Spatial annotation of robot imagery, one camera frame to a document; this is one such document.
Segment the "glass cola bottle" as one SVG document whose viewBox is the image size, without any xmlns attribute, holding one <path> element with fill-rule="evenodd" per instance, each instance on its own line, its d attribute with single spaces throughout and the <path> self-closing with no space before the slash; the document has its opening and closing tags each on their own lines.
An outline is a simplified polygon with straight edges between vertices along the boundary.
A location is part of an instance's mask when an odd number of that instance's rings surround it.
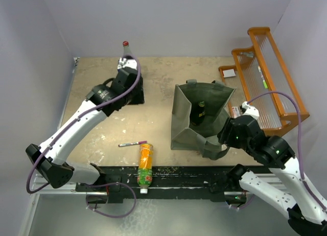
<svg viewBox="0 0 327 236">
<path fill-rule="evenodd" d="M 126 59 L 133 59 L 133 54 L 131 52 L 131 49 L 129 47 L 129 42 L 128 41 L 123 41 L 123 58 Z"/>
</svg>

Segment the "green canvas bag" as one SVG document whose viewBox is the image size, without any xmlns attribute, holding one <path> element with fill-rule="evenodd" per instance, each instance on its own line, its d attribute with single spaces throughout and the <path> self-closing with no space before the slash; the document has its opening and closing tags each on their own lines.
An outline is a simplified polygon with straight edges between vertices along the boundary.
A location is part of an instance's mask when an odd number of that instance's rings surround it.
<svg viewBox="0 0 327 236">
<path fill-rule="evenodd" d="M 235 92 L 220 81 L 211 83 L 187 80 L 175 85 L 172 120 L 171 149 L 198 151 L 211 160 L 222 158 L 229 147 L 220 143 L 218 133 L 223 129 L 229 113 L 225 107 Z M 199 103 L 204 104 L 204 121 L 196 124 L 191 113 Z"/>
</svg>

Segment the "green orange juice bottle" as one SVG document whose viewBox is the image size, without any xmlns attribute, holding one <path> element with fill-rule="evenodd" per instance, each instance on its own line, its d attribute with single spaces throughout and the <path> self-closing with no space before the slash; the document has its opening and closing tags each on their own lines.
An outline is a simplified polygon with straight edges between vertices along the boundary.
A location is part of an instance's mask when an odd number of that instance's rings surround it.
<svg viewBox="0 0 327 236">
<path fill-rule="evenodd" d="M 152 157 L 153 145 L 141 144 L 139 148 L 140 160 L 137 170 L 137 184 L 140 188 L 140 194 L 148 193 L 148 188 L 152 183 Z"/>
</svg>

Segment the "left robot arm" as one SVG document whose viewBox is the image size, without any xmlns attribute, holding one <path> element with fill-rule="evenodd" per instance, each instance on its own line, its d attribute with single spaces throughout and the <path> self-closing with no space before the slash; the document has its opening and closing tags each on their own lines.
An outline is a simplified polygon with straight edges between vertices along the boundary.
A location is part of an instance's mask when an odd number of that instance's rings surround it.
<svg viewBox="0 0 327 236">
<path fill-rule="evenodd" d="M 144 103 L 143 79 L 140 66 L 119 66 L 118 74 L 96 85 L 87 94 L 77 111 L 47 140 L 39 145 L 30 144 L 26 154 L 33 167 L 26 190 L 29 194 L 47 186 L 60 188 L 69 182 L 87 184 L 93 191 L 105 186 L 106 175 L 96 164 L 67 163 L 80 141 L 100 122 L 126 105 Z M 37 171 L 45 184 L 31 189 L 31 176 Z"/>
</svg>

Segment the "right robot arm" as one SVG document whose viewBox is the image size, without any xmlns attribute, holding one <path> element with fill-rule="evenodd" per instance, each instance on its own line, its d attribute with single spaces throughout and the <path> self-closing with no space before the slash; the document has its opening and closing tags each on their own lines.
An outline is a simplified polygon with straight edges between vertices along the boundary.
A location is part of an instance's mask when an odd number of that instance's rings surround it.
<svg viewBox="0 0 327 236">
<path fill-rule="evenodd" d="M 278 210 L 299 235 L 326 235 L 326 199 L 300 171 L 299 158 L 282 137 L 266 136 L 257 120 L 249 115 L 227 118 L 217 137 L 221 144 L 244 150 L 268 168 L 287 191 L 264 182 L 241 164 L 226 174 L 225 188 L 242 188 L 259 197 Z"/>
</svg>

